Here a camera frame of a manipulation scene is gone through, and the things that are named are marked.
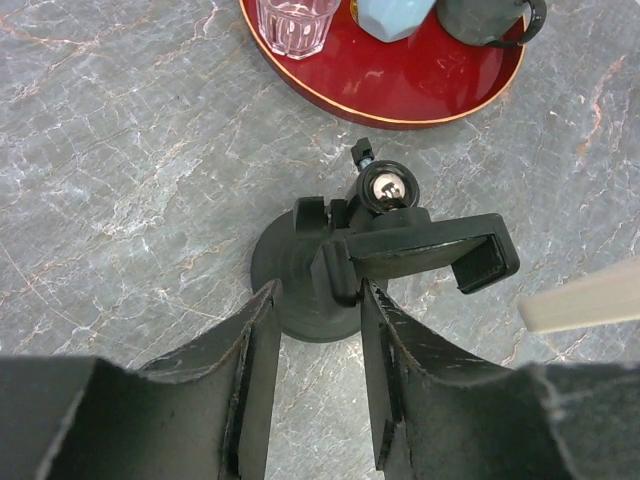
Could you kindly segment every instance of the black handle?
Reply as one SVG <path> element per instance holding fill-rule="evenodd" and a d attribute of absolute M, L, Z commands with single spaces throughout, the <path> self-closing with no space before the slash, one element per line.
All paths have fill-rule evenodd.
<path fill-rule="evenodd" d="M 519 40 L 494 40 L 485 44 L 487 47 L 518 47 L 524 45 L 533 37 L 535 37 L 542 25 L 544 25 L 544 21 L 547 18 L 547 4 L 545 0 L 525 0 L 529 6 L 531 7 L 531 20 L 529 21 L 529 26 L 522 34 Z"/>

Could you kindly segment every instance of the round black base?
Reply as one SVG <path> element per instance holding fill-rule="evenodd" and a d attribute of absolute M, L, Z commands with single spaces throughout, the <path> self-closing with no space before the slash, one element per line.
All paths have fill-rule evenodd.
<path fill-rule="evenodd" d="M 332 316 L 318 309 L 309 267 L 318 247 L 327 238 L 297 238 L 293 212 L 287 212 L 267 227 L 251 259 L 253 291 L 279 278 L 283 287 L 282 329 L 305 342 L 335 342 L 360 331 L 360 308 L 340 309 L 339 314 Z"/>

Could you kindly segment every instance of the tray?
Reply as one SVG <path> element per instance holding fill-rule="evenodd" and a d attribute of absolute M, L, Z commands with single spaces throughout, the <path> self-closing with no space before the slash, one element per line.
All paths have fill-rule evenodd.
<path fill-rule="evenodd" d="M 271 52 L 258 30 L 257 0 L 240 0 L 258 49 L 294 90 L 363 125 L 411 130 L 451 122 L 495 100 L 515 77 L 524 47 L 471 47 L 451 37 L 435 9 L 416 33 L 394 43 L 371 37 L 342 0 L 324 49 L 304 60 Z M 505 35 L 518 38 L 524 18 Z"/>

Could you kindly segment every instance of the gray marble surface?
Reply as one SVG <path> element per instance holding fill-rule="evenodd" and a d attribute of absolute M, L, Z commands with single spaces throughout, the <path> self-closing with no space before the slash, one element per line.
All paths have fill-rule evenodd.
<path fill-rule="evenodd" d="M 341 195 L 349 146 L 413 169 L 436 219 L 501 213 L 522 268 L 472 296 L 395 282 L 503 365 L 640 360 L 640 323 L 537 336 L 516 300 L 640 250 L 640 6 L 556 0 L 512 87 L 427 131 L 332 117 L 260 57 L 236 0 L 0 4 L 0 353 L 139 366 L 249 296 L 264 227 Z M 360 339 L 282 343 L 269 479 L 374 479 Z"/>

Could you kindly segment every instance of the drinking glass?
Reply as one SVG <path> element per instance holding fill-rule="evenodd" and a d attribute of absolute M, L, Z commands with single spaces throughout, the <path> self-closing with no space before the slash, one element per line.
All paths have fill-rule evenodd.
<path fill-rule="evenodd" d="M 324 47 L 340 0 L 258 0 L 260 35 L 274 53 L 301 60 Z"/>

